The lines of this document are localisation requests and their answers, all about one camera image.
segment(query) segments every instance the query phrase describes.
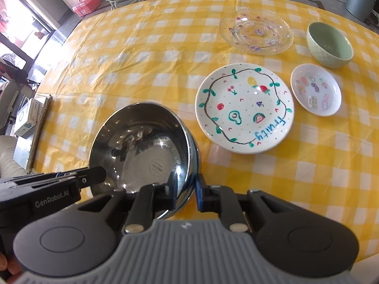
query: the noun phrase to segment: green bowl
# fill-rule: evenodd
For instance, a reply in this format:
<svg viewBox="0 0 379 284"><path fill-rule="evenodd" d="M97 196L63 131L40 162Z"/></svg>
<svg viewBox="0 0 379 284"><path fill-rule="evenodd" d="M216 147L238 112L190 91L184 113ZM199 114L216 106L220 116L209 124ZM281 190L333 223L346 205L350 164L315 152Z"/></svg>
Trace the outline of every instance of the green bowl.
<svg viewBox="0 0 379 284"><path fill-rule="evenodd" d="M348 64L354 50L339 30L323 22L312 22L307 29L307 43L312 56L327 68Z"/></svg>

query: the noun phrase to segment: stainless steel bowl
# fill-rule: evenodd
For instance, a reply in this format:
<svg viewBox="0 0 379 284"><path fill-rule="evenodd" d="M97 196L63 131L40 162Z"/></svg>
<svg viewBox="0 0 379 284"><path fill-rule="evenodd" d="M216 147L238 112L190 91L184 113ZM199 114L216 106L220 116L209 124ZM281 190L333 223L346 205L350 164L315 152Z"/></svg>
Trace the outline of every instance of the stainless steel bowl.
<svg viewBox="0 0 379 284"><path fill-rule="evenodd" d="M169 109L139 102L115 112L101 127L90 152L90 167L101 165L104 183L91 187L93 195L123 187L137 192L147 184L165 184L175 171L177 204L167 218L190 197L200 160L196 143L181 120Z"/></svg>

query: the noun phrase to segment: sofa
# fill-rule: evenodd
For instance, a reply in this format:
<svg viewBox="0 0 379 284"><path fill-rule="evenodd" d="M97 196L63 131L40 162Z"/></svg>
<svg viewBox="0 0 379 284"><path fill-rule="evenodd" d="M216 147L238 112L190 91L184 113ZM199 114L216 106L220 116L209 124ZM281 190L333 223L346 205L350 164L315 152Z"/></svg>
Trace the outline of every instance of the sofa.
<svg viewBox="0 0 379 284"><path fill-rule="evenodd" d="M26 175L23 169L13 160L17 138L10 135L0 135L0 178Z"/></svg>

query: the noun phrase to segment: yellow checkered tablecloth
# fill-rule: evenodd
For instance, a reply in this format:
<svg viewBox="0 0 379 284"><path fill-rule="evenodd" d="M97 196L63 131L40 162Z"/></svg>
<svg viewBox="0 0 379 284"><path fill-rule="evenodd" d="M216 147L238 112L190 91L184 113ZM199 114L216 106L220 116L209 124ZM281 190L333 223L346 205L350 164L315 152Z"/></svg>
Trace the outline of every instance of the yellow checkered tablecloth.
<svg viewBox="0 0 379 284"><path fill-rule="evenodd" d="M230 47L220 19L241 8L274 11L294 33L282 54L255 56ZM347 36L352 62L332 70L342 106L318 117L296 101L287 138L263 154L240 155L211 143L194 113L200 83L235 62L262 65L289 86L292 70L317 63L306 29L323 21ZM35 169L52 172L88 165L97 131L116 110L138 101L176 112L199 143L209 184L245 193L259 188L350 227L360 241L359 259L379 252L379 36L345 18L287 0L150 0L81 22L63 46L60 62L39 87L52 94ZM194 198L179 218L213 217L196 210Z"/></svg>

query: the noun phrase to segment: clear glass plate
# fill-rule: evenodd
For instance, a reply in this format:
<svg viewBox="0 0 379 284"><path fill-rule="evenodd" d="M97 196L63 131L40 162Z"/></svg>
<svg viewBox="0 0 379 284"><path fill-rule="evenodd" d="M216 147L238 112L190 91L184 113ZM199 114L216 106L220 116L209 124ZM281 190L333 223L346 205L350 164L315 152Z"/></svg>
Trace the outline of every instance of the clear glass plate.
<svg viewBox="0 0 379 284"><path fill-rule="evenodd" d="M278 54L293 43L288 23L267 10L236 10L221 20L219 28L227 43L252 54Z"/></svg>

